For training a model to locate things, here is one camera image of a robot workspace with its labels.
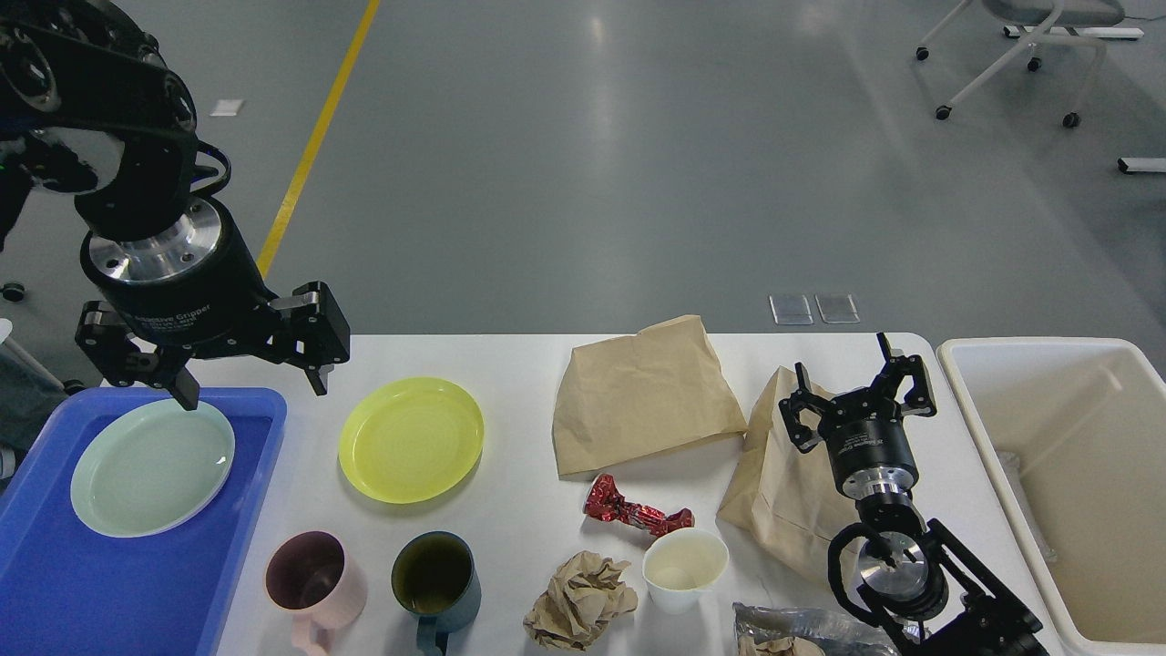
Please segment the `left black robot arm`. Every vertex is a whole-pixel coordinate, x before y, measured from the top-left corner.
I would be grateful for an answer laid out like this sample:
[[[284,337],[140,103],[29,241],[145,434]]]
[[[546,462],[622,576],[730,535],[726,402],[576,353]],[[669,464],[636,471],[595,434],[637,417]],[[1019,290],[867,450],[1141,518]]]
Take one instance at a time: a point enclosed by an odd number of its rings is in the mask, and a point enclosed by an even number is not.
[[[265,285],[229,209],[230,161],[197,133],[187,83],[108,1],[3,2],[3,235],[35,190],[87,225],[82,270],[101,294],[75,340],[105,382],[199,405],[192,360],[254,357],[326,394],[351,329],[324,282]]]

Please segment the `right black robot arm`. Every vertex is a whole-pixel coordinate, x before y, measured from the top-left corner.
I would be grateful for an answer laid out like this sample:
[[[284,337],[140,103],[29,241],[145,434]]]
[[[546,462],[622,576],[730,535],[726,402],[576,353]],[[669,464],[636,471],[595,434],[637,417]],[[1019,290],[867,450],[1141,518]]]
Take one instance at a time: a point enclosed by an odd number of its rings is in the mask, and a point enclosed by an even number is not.
[[[777,405],[792,445],[823,446],[834,489],[856,507],[827,549],[834,598],[901,655],[1045,655],[1037,614],[944,523],[916,512],[905,419],[936,415],[936,402],[922,358],[897,352],[885,333],[877,343],[883,365],[870,385],[824,397],[798,364]]]

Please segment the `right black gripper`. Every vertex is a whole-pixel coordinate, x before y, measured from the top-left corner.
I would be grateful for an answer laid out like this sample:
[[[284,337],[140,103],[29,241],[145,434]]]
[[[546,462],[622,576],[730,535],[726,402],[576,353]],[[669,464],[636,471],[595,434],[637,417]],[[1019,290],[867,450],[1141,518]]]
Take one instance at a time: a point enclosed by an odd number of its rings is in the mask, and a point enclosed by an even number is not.
[[[813,393],[803,364],[794,367],[794,392],[778,402],[791,444],[801,454],[808,454],[824,440],[834,488],[854,501],[871,496],[879,485],[892,493],[906,493],[919,482],[904,419],[937,414],[922,357],[895,352],[887,333],[878,333],[877,343],[884,364],[872,383],[859,392],[858,410],[863,419],[830,426],[822,435],[817,428],[805,424],[805,411],[817,419],[828,419],[834,415],[834,403]]]

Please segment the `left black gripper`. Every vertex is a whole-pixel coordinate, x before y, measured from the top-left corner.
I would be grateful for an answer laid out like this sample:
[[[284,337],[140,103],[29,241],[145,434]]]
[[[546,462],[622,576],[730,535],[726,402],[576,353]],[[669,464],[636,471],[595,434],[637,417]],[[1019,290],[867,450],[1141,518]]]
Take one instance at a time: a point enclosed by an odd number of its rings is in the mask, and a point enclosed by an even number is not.
[[[183,347],[199,353],[208,345],[209,357],[220,357],[231,344],[266,344],[274,333],[279,362],[304,371],[318,397],[336,366],[350,361],[351,327],[332,288],[312,280],[276,298],[229,209],[215,199],[191,198],[170,228],[141,241],[90,232],[80,262],[104,301],[83,304],[75,343],[115,387],[142,383],[194,411],[201,386]],[[159,347],[145,352],[135,333]]]

